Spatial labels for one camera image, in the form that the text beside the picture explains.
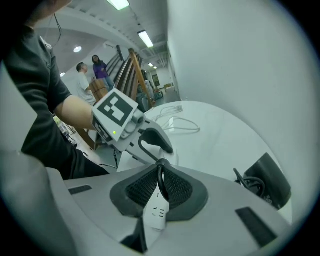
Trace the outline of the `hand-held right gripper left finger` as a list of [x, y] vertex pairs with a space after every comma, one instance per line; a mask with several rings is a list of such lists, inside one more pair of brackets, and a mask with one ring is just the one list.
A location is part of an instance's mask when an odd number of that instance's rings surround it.
[[155, 242], [160, 231], [144, 225], [143, 214], [156, 187], [156, 170], [148, 165], [109, 175], [66, 180], [84, 214], [117, 242]]

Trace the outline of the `person's black-clothed body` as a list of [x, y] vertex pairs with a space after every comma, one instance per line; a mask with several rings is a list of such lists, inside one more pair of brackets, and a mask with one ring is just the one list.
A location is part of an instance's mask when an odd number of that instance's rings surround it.
[[4, 64], [24, 99], [37, 113], [22, 146], [22, 152], [47, 168], [60, 172], [64, 180], [107, 175], [104, 168], [87, 159], [68, 142], [54, 121], [55, 108], [71, 96], [61, 80], [52, 47], [35, 33], [35, 25], [61, 10], [72, 0], [42, 0], [23, 25]]

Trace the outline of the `rectangular ceiling light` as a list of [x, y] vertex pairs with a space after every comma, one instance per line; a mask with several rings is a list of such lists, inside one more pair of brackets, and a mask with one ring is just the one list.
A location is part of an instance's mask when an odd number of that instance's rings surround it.
[[137, 34], [148, 48], [152, 48], [154, 46], [146, 30], [141, 30]]
[[130, 3], [128, 2], [128, 0], [106, 0], [106, 1], [110, 3], [118, 11], [130, 6]]

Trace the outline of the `white power strip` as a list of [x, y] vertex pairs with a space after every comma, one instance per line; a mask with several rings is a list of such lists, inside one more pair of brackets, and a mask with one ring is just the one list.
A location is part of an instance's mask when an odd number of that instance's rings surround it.
[[[167, 153], [163, 149], [153, 151], [159, 159], [166, 159], [170, 164], [179, 163], [178, 150], [174, 149], [173, 153]], [[166, 214], [169, 212], [169, 202], [163, 196], [164, 188], [159, 187], [158, 168], [156, 168], [156, 188], [143, 210], [143, 222], [146, 227], [155, 231], [162, 231], [166, 228]]]

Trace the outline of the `person's left forearm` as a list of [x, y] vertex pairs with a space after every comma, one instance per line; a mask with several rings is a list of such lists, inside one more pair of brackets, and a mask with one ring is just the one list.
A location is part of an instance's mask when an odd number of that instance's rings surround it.
[[92, 125], [92, 106], [81, 98], [70, 95], [55, 109], [54, 113], [60, 120], [74, 128], [94, 131]]

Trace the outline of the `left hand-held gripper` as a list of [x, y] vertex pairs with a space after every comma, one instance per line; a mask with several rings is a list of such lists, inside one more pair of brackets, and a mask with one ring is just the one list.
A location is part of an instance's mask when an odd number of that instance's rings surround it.
[[108, 146], [128, 152], [143, 164], [155, 164], [158, 158], [144, 148], [142, 141], [168, 154], [174, 149], [164, 130], [157, 123], [150, 123], [138, 106], [114, 88], [92, 108], [92, 125]]

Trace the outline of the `wooden stair railing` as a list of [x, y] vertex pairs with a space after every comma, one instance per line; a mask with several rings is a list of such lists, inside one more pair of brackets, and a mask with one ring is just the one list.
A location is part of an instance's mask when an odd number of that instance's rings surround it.
[[[129, 50], [129, 56], [123, 58], [122, 52], [117, 45], [117, 53], [105, 63], [105, 67], [101, 72], [109, 75], [108, 77], [114, 82], [115, 89], [120, 90], [129, 98], [138, 102], [143, 112], [146, 112], [154, 106], [154, 102], [151, 100], [151, 95], [147, 91], [146, 82], [143, 81], [146, 77], [145, 72], [143, 72], [141, 68], [142, 62], [143, 59], [140, 55], [136, 54], [132, 49]], [[90, 89], [88, 91], [94, 96], [95, 103], [98, 103], [110, 90], [107, 88], [107, 82], [104, 82], [104, 79], [97, 78], [93, 68], [89, 68], [88, 71], [93, 71], [94, 75], [94, 79], [88, 84]], [[140, 92], [143, 92], [146, 96], [138, 97], [142, 95]], [[96, 138], [96, 135], [91, 137], [89, 130], [80, 128], [76, 128], [75, 130], [91, 150], [96, 150], [103, 144], [101, 139]]]

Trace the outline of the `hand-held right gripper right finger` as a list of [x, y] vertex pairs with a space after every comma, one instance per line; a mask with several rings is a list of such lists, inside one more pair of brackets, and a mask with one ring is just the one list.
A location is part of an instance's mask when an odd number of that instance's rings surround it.
[[194, 188], [178, 208], [182, 216], [171, 221], [155, 242], [146, 242], [144, 256], [260, 256], [276, 249], [290, 229], [287, 220], [271, 205], [233, 181], [182, 168], [206, 188], [204, 207], [191, 215], [202, 193]]

